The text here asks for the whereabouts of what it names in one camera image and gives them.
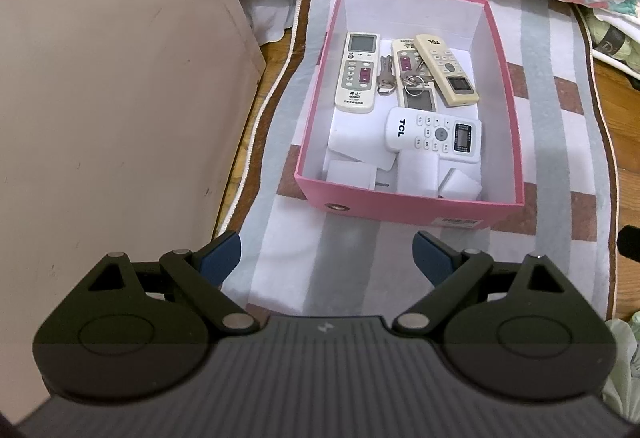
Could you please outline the white power adapter plug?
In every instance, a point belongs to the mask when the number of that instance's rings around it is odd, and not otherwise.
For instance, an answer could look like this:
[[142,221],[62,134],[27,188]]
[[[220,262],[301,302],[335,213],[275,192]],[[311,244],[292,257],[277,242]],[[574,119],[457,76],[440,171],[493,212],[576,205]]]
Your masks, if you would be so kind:
[[397,193],[436,198],[439,157],[434,152],[402,150],[397,157]]

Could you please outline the beige cabinet panel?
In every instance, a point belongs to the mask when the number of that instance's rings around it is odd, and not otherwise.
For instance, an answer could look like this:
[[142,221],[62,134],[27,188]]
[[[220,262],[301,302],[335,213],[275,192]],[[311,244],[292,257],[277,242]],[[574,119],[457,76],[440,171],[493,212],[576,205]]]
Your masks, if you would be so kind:
[[47,398],[43,320],[105,254],[212,235],[265,63],[238,0],[1,0],[1,411]]

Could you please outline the white TCL remote control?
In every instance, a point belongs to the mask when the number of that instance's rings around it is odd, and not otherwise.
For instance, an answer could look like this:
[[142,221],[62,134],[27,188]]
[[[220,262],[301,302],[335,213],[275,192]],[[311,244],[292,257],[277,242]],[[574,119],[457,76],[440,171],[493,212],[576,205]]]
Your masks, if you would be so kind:
[[474,118],[396,106],[387,115],[384,138],[392,152],[421,150],[471,164],[482,156],[482,123]]

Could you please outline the green yarn skein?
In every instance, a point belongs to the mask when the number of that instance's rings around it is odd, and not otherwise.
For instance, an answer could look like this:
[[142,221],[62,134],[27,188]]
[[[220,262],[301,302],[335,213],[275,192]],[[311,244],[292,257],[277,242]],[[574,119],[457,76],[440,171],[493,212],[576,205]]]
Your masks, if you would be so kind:
[[593,46],[601,54],[626,64],[639,72],[639,42],[616,25],[602,21],[591,9],[585,11],[585,19]]

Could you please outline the striped grey brown rug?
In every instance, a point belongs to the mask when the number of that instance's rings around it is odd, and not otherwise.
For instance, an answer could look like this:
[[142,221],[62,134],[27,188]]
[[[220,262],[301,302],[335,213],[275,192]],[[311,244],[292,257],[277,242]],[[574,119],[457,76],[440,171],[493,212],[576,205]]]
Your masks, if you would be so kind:
[[[416,230],[318,210],[294,179],[334,2],[298,2],[288,60],[260,110],[224,222],[239,231],[242,258],[222,289],[262,313],[391,318],[431,288],[412,260]],[[489,228],[454,218],[434,235],[505,262],[546,255],[608,316],[615,304],[617,178],[584,29],[560,2],[489,3],[514,87],[525,203]]]

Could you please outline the cream TCL remote control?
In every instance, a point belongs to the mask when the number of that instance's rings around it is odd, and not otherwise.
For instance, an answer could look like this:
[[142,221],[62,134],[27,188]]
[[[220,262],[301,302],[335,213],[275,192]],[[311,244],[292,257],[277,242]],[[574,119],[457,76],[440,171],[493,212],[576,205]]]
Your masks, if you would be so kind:
[[440,37],[417,34],[413,46],[425,62],[448,108],[472,106],[480,101],[458,59]]

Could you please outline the white rectangular adapter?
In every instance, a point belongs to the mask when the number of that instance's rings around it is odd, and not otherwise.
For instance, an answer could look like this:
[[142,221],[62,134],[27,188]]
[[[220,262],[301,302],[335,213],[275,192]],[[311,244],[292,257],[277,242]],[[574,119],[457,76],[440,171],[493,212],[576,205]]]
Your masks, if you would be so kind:
[[438,196],[446,200],[476,201],[482,192],[482,184],[460,169],[452,168],[438,187]]

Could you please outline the pink cardboard box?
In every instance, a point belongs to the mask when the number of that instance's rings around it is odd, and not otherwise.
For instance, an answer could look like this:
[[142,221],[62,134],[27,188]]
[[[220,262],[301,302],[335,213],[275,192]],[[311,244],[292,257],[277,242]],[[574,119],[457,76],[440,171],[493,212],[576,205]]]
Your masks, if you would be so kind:
[[[396,184],[368,190],[326,181],[334,132],[363,135],[371,153],[384,148],[383,127],[392,102],[378,99],[368,114],[335,109],[338,52],[350,31],[378,33],[388,44],[401,36],[433,33],[470,70],[480,92],[477,106],[459,109],[482,123],[480,161],[465,173],[482,185],[476,201],[406,195]],[[524,205],[522,151],[511,76],[488,0],[335,0],[322,47],[294,178],[307,201],[320,210],[414,226],[480,230]]]

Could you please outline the white bed sheet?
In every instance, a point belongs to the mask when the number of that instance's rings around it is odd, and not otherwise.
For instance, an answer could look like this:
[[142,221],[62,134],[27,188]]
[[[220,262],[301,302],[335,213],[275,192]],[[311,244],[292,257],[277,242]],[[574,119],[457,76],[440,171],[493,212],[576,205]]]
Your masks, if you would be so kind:
[[278,42],[292,28],[298,0],[240,0],[259,46]]

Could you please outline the white Qunda remote control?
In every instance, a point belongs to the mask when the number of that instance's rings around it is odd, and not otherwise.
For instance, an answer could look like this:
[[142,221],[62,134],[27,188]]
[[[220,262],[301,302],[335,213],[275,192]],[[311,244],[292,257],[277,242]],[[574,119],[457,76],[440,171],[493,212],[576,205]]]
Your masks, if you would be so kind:
[[346,113],[373,111],[380,66],[380,36],[348,32],[334,94],[334,106]]

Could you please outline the cream remote with purple buttons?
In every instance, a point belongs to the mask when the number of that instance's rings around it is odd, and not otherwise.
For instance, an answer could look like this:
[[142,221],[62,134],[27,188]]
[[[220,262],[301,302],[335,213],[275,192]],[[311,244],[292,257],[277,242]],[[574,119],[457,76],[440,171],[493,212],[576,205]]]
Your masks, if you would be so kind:
[[436,111],[435,81],[411,39],[392,42],[398,104],[402,108]]

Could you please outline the silver key bunch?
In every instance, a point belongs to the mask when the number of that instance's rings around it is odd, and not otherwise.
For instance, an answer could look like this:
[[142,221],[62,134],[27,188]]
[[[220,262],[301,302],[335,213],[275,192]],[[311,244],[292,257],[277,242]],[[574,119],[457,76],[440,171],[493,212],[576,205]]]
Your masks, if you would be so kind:
[[431,72],[424,64],[420,64],[415,71],[400,73],[402,91],[409,97],[419,97],[425,91],[434,90],[434,80]]

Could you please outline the white charger block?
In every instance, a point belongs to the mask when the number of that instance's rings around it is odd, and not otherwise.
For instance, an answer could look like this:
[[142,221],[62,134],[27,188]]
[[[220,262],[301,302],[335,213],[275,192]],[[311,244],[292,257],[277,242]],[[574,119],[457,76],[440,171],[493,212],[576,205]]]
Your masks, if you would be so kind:
[[374,190],[378,169],[363,162],[332,161],[326,172],[326,181],[345,187]]

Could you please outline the white flat card box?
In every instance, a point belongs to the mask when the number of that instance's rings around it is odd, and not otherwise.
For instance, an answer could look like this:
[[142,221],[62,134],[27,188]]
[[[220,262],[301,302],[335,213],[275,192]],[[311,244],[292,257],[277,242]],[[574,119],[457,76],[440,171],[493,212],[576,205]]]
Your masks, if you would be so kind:
[[331,124],[328,148],[338,154],[373,165],[388,172],[396,153],[387,149],[385,126],[388,110],[367,114],[336,110]]

